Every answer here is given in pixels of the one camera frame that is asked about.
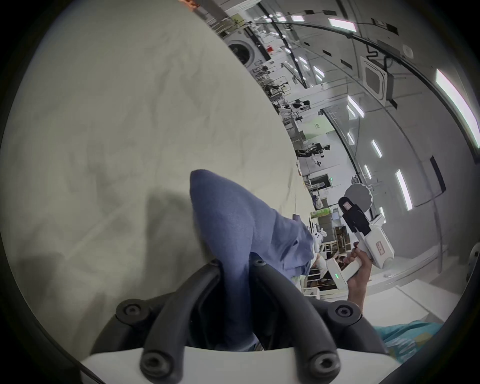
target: handheld controller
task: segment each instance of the handheld controller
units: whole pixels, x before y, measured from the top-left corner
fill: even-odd
[[[359,242],[357,248],[366,252],[377,268],[389,268],[393,261],[394,250],[382,230],[383,217],[379,215],[369,222],[362,210],[347,197],[338,200],[338,205],[343,212],[343,219],[357,237]],[[362,262],[357,257],[342,271],[334,258],[327,260],[328,271],[340,290],[347,289],[348,279],[356,274],[361,265]]]

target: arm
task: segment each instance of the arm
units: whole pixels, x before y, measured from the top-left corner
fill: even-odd
[[[356,257],[359,257],[362,261],[362,266],[360,269],[347,282],[347,300],[357,304],[360,307],[360,310],[363,311],[363,302],[365,301],[367,283],[370,279],[370,272],[372,271],[372,262],[364,251],[357,249],[357,245],[358,242],[353,244],[355,248],[344,259],[345,264],[351,263]]]

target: screw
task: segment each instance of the screw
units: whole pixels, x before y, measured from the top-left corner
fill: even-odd
[[[340,360],[335,353],[321,353],[314,357],[310,362],[310,371],[315,376],[323,376],[336,371],[339,368]]]
[[[126,314],[126,315],[131,315],[131,316],[136,316],[140,313],[142,309],[140,308],[139,305],[137,304],[129,304],[125,307],[125,309],[123,310],[123,312]]]
[[[147,352],[140,362],[142,371],[150,376],[164,377],[170,374],[170,363],[159,352]]]
[[[350,317],[353,314],[352,310],[344,305],[338,307],[335,312],[340,317]]]

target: cyan fabric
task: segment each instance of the cyan fabric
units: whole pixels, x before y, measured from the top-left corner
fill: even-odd
[[[384,341],[390,356],[403,363],[417,353],[441,327],[437,323],[413,321],[409,324],[374,328]]]
[[[202,240],[222,263],[225,341],[237,350],[253,340],[249,258],[256,253],[286,278],[307,275],[313,258],[307,227],[281,216],[240,185],[207,170],[190,174],[190,198]]]

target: white sheet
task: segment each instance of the white sheet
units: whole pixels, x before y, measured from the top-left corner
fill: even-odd
[[[40,44],[0,151],[0,230],[19,287],[78,359],[117,304],[205,263],[189,173],[304,222],[287,132],[228,47],[176,0],[74,3]]]

